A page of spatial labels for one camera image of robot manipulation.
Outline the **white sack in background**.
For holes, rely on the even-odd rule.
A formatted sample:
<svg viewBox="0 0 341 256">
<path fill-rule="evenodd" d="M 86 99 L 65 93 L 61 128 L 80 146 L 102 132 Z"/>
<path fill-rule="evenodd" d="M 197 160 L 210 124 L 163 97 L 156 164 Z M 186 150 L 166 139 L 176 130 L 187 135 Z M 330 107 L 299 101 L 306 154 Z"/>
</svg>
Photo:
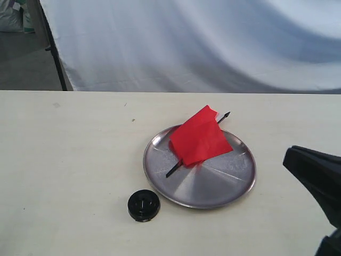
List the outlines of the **white sack in background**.
<svg viewBox="0 0 341 256">
<path fill-rule="evenodd" d="M 27 1 L 1 0 L 1 32 L 34 33 Z"/>
</svg>

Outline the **red white flag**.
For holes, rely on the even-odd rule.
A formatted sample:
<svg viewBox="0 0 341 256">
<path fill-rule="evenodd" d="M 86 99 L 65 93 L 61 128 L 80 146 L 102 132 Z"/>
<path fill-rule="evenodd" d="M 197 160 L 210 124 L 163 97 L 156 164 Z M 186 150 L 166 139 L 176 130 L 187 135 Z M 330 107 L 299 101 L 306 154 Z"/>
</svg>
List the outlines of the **red white flag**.
<svg viewBox="0 0 341 256">
<path fill-rule="evenodd" d="M 206 105 L 195 115 L 180 125 L 169 137 L 169 148 L 178 158 L 166 178 L 169 178 L 182 165 L 189 167 L 210 158 L 231 152 L 229 144 L 220 128 L 220 123 L 230 112 L 216 119 L 218 113 Z"/>
</svg>

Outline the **black round flag base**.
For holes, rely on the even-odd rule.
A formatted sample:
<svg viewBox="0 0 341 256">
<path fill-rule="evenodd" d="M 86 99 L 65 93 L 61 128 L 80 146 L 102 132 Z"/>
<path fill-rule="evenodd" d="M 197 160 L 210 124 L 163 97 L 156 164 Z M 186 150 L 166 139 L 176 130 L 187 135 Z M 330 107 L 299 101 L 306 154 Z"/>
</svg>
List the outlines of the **black round flag base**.
<svg viewBox="0 0 341 256">
<path fill-rule="evenodd" d="M 159 213 L 160 200 L 155 192 L 142 189 L 130 196 L 127 208 L 135 221 L 148 222 Z"/>
</svg>

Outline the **black backdrop stand pole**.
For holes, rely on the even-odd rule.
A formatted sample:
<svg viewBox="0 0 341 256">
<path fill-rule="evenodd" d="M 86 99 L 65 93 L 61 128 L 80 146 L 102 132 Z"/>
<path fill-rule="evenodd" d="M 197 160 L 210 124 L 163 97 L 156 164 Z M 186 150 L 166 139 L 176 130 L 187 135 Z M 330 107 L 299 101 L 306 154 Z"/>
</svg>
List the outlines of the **black backdrop stand pole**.
<svg viewBox="0 0 341 256">
<path fill-rule="evenodd" d="M 53 58 L 54 65 L 55 65 L 56 72 L 57 72 L 57 75 L 58 75 L 58 78 L 59 78 L 59 81 L 61 84 L 62 91 L 67 91 L 68 90 L 67 84 L 66 84 L 66 80 L 65 80 L 65 77 L 63 74 L 62 64 L 61 64 L 60 58 L 59 58 L 59 53 L 58 53 L 58 50 L 56 48 L 56 44 L 55 44 L 51 29 L 50 29 L 50 25 L 48 23 L 48 20 L 46 18 L 45 12 L 43 10 L 43 7 L 42 7 L 40 1 L 38 1 L 38 6 L 39 6 L 40 12 L 42 14 L 43 27 L 44 27 L 45 34 L 47 37 L 47 42 L 48 42 L 48 46 L 45 48 L 45 51 L 50 52 L 50 54 Z"/>
</svg>

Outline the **round stainless steel plate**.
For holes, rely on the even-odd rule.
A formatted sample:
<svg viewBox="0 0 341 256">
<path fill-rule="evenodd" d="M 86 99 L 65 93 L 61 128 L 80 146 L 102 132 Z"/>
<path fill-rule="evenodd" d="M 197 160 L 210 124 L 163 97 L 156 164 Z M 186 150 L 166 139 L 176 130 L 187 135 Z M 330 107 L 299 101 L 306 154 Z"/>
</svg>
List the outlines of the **round stainless steel plate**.
<svg viewBox="0 0 341 256">
<path fill-rule="evenodd" d="M 226 206 L 248 193 L 255 184 L 256 163 L 246 146 L 234 134 L 224 131 L 233 150 L 192 167 L 180 166 L 170 177 L 166 174 L 178 159 L 169 147 L 169 127 L 156 134 L 143 155 L 144 173 L 159 194 L 192 209 Z"/>
</svg>

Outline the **white backdrop cloth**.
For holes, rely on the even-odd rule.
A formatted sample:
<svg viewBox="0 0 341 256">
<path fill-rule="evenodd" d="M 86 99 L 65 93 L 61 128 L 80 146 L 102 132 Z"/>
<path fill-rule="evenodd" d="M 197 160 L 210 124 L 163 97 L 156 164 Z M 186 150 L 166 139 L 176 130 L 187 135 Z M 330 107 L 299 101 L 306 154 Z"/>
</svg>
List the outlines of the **white backdrop cloth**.
<svg viewBox="0 0 341 256">
<path fill-rule="evenodd" d="M 340 93 L 340 1 L 42 1 L 75 91 Z"/>
</svg>

